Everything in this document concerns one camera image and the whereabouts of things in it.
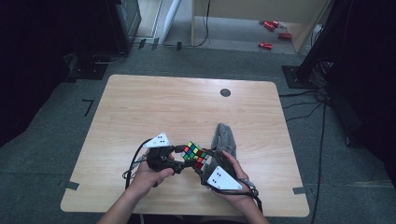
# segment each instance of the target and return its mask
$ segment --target wooden table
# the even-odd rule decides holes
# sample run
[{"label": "wooden table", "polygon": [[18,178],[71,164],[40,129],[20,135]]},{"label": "wooden table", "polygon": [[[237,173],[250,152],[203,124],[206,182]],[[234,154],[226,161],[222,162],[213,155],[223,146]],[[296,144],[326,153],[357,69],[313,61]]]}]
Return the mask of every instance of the wooden table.
[{"label": "wooden table", "polygon": [[[220,90],[231,91],[229,97]],[[124,191],[122,173],[142,142],[165,132],[172,145],[190,140],[210,147],[219,123],[229,125],[237,159],[260,191],[264,214],[309,213],[276,85],[184,77],[110,77],[61,207],[67,212],[105,212]],[[238,216],[192,169],[166,178],[134,210],[140,214]]]},{"label": "wooden table", "polygon": [[[195,17],[206,17],[208,1],[192,0],[192,45],[195,36]],[[165,19],[163,40],[168,34],[180,3],[181,0],[172,2]],[[210,3],[209,17],[286,22],[288,33],[292,34],[291,42],[294,49],[300,52],[317,24],[327,20],[331,8],[332,0],[216,0]]]}]

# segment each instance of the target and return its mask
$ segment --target floor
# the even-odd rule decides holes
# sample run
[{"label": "floor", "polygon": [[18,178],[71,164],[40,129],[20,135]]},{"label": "floor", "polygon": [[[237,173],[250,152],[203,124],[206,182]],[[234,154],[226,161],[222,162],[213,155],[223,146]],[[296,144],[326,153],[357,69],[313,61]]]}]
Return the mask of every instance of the floor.
[{"label": "floor", "polygon": [[[142,14],[142,23],[137,33],[137,40],[146,38],[152,42],[154,38],[163,37],[163,27],[166,15],[173,0],[140,0],[139,6]],[[165,39],[160,43],[166,45],[176,45],[182,42],[183,46],[191,44],[191,0],[181,1],[173,24]],[[195,18],[195,38],[194,44],[203,42],[206,18]],[[290,40],[277,38],[278,33],[286,33],[287,27],[276,28],[269,31],[259,21],[235,20],[210,18],[207,20],[208,39],[201,46],[207,49],[236,49],[243,51],[262,51],[284,54],[306,55],[311,49],[311,38],[316,36],[320,30],[318,26],[312,37],[308,38],[300,52],[296,52]],[[271,50],[259,48],[260,42],[267,42],[273,45]]]}]

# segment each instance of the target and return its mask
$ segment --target red object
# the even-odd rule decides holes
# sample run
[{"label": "red object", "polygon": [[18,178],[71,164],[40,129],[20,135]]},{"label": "red object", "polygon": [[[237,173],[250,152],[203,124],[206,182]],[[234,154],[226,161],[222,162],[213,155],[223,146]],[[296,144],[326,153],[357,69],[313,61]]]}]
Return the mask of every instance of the red object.
[{"label": "red object", "polygon": [[288,33],[279,33],[277,38],[281,38],[281,39],[291,39],[291,34]]},{"label": "red object", "polygon": [[275,26],[275,28],[279,27],[279,22],[278,21],[270,21],[270,23]]},{"label": "red object", "polygon": [[275,26],[269,21],[265,21],[262,25],[265,28],[267,28],[269,31],[274,31],[275,30]]},{"label": "red object", "polygon": [[262,49],[272,49],[272,44],[266,43],[266,42],[260,42],[259,48]]}]

